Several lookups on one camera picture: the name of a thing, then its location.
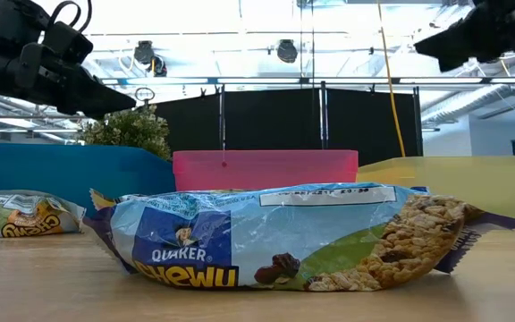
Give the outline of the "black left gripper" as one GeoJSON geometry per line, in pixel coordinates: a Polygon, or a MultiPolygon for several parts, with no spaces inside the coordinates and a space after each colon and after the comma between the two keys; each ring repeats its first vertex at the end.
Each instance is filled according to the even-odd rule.
{"type": "Polygon", "coordinates": [[[135,107],[77,63],[42,44],[41,29],[0,29],[0,95],[57,107],[63,114],[94,119],[135,107]]]}

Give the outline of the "orange Quaker Chewy granola bar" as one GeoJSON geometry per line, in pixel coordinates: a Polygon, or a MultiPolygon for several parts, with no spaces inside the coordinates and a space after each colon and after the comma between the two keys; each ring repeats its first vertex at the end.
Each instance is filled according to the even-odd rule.
{"type": "Polygon", "coordinates": [[[0,238],[78,233],[86,209],[40,191],[0,191],[0,238]]]}

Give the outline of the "potted plant with white flowers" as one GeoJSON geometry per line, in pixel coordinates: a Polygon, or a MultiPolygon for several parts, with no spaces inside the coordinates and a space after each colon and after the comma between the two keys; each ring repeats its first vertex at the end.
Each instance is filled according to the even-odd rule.
{"type": "Polygon", "coordinates": [[[170,129],[155,111],[155,106],[142,106],[106,114],[98,121],[86,123],[79,140],[86,145],[142,148],[170,161],[172,151],[167,141],[170,129]]]}

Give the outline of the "black round overhead fixture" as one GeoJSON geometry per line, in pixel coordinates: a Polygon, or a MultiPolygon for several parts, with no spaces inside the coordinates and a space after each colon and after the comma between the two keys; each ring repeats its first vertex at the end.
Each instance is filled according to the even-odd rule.
{"type": "Polygon", "coordinates": [[[277,57],[286,64],[293,64],[298,56],[292,39],[281,39],[276,50],[277,57]]]}
{"type": "Polygon", "coordinates": [[[167,67],[162,56],[157,55],[150,40],[141,40],[134,48],[133,62],[154,77],[166,77],[167,67]]]}

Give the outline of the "blue plastic bin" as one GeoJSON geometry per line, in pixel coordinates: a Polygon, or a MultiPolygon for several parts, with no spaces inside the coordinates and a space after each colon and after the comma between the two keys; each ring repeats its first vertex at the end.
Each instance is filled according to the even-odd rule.
{"type": "Polygon", "coordinates": [[[175,191],[172,165],[141,148],[0,143],[0,191],[41,191],[92,210],[107,197],[175,191]]]}

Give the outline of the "yellow plastic bin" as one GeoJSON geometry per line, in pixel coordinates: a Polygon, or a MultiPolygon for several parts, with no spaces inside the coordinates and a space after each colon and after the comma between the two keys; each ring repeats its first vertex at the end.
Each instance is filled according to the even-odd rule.
{"type": "Polygon", "coordinates": [[[515,217],[515,157],[401,157],[360,167],[359,182],[424,186],[515,217]]]}

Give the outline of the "pink plastic bin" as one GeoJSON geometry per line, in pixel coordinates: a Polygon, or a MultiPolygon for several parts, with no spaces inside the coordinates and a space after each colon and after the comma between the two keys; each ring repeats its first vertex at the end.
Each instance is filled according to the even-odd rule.
{"type": "Polygon", "coordinates": [[[355,182],[358,168],[355,150],[192,150],[173,154],[178,191],[355,182]]]}

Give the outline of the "black partition screen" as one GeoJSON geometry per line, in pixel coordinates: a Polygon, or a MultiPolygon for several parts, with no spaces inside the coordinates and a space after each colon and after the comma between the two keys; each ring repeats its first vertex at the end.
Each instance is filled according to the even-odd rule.
{"type": "Polygon", "coordinates": [[[359,163],[420,157],[417,99],[347,89],[234,91],[159,103],[182,150],[351,149],[359,163]]]}

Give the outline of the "black aluminium rig frame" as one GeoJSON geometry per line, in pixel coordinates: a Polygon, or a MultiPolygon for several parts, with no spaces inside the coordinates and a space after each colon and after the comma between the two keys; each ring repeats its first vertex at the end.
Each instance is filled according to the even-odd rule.
{"type": "MultiPolygon", "coordinates": [[[[308,85],[324,82],[332,85],[372,85],[387,84],[382,77],[354,78],[186,78],[186,77],[142,77],[142,78],[103,78],[105,85],[185,85],[185,84],[257,84],[257,85],[308,85]]],[[[392,85],[496,85],[515,84],[515,77],[413,77],[391,78],[392,85]]]]}

